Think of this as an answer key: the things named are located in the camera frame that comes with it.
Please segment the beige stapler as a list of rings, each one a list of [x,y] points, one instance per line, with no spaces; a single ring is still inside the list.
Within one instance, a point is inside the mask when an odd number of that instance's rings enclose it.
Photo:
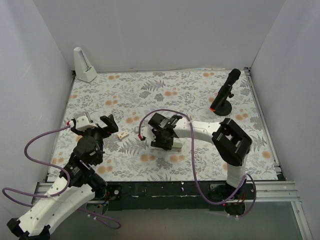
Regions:
[[[182,150],[182,148],[183,148],[183,144],[182,144],[182,143],[180,143],[180,142],[174,142],[173,145],[172,145],[171,150],[172,150],[172,151],[179,152],[179,151]]]

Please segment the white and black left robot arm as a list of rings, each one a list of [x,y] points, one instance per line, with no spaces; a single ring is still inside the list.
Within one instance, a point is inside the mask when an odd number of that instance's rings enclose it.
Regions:
[[[38,201],[29,205],[24,215],[8,221],[7,227],[20,240],[48,240],[66,218],[88,201],[101,200],[106,204],[116,197],[119,187],[108,186],[93,167],[103,162],[104,139],[117,133],[119,128],[112,114],[103,115],[100,120],[104,127],[83,112],[67,122],[65,129],[80,136],[80,140],[47,192],[32,194]]]

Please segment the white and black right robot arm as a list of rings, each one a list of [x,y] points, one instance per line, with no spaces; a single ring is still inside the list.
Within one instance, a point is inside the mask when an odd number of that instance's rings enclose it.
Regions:
[[[201,122],[188,120],[181,115],[165,117],[155,113],[140,133],[152,147],[166,151],[172,149],[174,139],[178,138],[194,138],[213,144],[227,163],[227,195],[237,199],[245,192],[241,180],[245,175],[252,139],[234,120],[225,118],[221,122]]]

